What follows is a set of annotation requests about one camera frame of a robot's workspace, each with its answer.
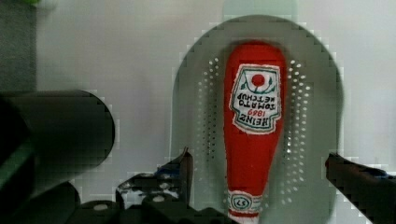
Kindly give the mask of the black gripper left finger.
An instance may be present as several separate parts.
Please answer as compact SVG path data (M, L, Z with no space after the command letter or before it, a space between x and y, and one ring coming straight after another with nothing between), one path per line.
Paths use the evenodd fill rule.
M139 173L116 187L116 202L121 209L141 205L149 196L172 196L183 203L191 198L193 158L188 147L154 173Z

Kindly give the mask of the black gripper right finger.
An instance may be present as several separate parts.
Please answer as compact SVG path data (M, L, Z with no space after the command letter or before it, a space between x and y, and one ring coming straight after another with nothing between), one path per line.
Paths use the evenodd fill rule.
M330 153L326 178L373 224L395 224L395 176Z

